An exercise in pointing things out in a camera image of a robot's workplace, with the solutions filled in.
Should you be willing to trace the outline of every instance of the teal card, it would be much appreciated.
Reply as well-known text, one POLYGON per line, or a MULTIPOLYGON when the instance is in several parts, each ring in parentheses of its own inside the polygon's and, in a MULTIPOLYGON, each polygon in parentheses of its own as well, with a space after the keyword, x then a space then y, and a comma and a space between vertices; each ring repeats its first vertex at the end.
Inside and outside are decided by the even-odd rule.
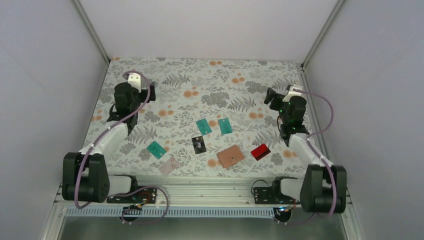
POLYGON ((160 159, 165 153, 167 153, 167 151, 156 141, 150 143, 150 145, 147 146, 147 150, 157 159, 160 159))
POLYGON ((230 120, 228 118, 223 118, 218 120, 219 127, 221 128, 221 133, 224 134, 230 134, 233 132, 233 129, 231 128, 230 120))
POLYGON ((209 126, 208 121, 206 121, 206 118, 196 121, 196 125, 203 136, 208 133, 212 133, 211 127, 209 126))

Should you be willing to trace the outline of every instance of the black card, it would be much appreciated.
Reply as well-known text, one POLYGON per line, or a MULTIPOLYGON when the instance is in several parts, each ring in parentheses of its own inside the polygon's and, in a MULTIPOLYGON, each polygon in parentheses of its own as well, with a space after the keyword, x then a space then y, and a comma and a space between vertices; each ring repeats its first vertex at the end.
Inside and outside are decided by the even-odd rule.
POLYGON ((206 146, 202 136, 193 137, 191 141, 193 142, 193 148, 196 154, 206 152, 206 146))

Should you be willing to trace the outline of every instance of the floor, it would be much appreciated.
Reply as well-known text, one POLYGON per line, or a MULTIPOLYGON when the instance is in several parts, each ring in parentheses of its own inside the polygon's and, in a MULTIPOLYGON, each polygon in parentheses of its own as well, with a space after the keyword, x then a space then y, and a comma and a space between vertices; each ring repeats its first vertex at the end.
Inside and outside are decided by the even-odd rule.
MULTIPOLYGON (((290 221, 299 222, 310 213, 299 210, 290 221)), ((151 219, 139 218, 138 221, 151 219)), ((345 240, 341 216, 316 217, 307 224, 277 225, 265 218, 164 218, 155 225, 122 224, 117 217, 67 217, 60 240, 345 240)))
MULTIPOLYGON (((117 57, 112 59, 91 119, 85 145, 105 129, 114 103, 114 86, 128 70, 142 72, 156 84, 156 101, 139 111, 138 124, 106 159, 109 174, 162 175, 160 167, 175 158, 180 167, 170 176, 275 177, 302 176, 296 153, 281 140, 276 111, 265 105, 268 87, 283 93, 301 84, 293 62, 117 57), (222 134, 219 119, 228 118, 232 133, 222 134), (201 136, 196 121, 206 119, 212 132, 203 136, 206 152, 195 154, 192 138, 201 136), (155 158, 146 148, 153 141, 166 153, 155 158), (256 161, 251 151, 266 144, 271 153, 256 161), (245 157, 223 168, 217 153, 238 145, 245 157)), ((304 124, 310 130, 308 115, 304 124)))

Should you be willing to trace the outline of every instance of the card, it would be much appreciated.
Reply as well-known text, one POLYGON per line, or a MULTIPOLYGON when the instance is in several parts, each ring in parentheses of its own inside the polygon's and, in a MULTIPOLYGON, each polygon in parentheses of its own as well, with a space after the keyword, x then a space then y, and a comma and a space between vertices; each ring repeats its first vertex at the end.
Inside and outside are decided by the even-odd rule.
POLYGON ((202 136, 193 137, 191 141, 193 142, 193 148, 196 154, 206 152, 206 146, 202 136))
POLYGON ((228 118, 223 118, 218 120, 219 127, 221 128, 221 133, 224 134, 230 134, 233 132, 233 129, 231 128, 230 120, 228 118))
POLYGON ((181 166, 180 162, 175 158, 171 157, 166 161, 162 166, 159 167, 159 171, 163 175, 169 175, 172 171, 179 168, 181 166))
POLYGON ((245 156, 240 150, 240 147, 237 145, 233 145, 223 151, 218 152, 216 156, 221 162, 221 166, 225 169, 245 159, 245 156))
POLYGON ((256 159, 256 161, 259 161, 259 160, 261 160, 261 158, 265 157, 270 152, 271 151, 267 147, 267 145, 265 145, 265 143, 263 143, 262 145, 258 146, 253 151, 251 151, 250 153, 253 155, 253 157, 256 159))
POLYGON ((162 158, 162 156, 167 153, 167 151, 161 146, 159 145, 159 143, 157 143, 156 141, 153 141, 152 143, 150 143, 149 146, 147 146, 147 150, 153 154, 153 156, 155 156, 157 159, 162 158))
POLYGON ((212 133, 211 127, 209 126, 208 121, 206 121, 206 118, 196 121, 196 125, 203 136, 208 133, 212 133))

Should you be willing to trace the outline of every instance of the table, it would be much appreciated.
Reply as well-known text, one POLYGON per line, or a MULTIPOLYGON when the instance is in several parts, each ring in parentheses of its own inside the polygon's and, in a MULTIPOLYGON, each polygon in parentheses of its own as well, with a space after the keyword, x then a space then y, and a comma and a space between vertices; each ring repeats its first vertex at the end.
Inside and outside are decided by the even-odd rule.
MULTIPOLYGON (((142 72, 156 84, 156 101, 138 113, 138 124, 110 159, 109 174, 162 175, 159 167, 174 157, 180 167, 171 176, 275 177, 302 176, 296 153, 281 140, 276 111, 264 104, 268 87, 282 93, 300 85, 296 64, 279 61, 192 58, 116 57, 110 62, 84 145, 106 127, 114 103, 114 86, 128 70, 142 72), (206 118, 212 132, 204 135, 207 152, 195 154, 193 137, 201 136, 197 120, 206 118), (218 119, 229 118, 233 132, 222 135, 218 119), (146 147, 156 141, 167 151, 156 159, 146 147), (266 144, 271 153, 256 161, 251 151, 266 144), (216 153, 238 145, 245 159, 223 168, 216 153)), ((310 119, 304 117, 311 131, 310 119)))

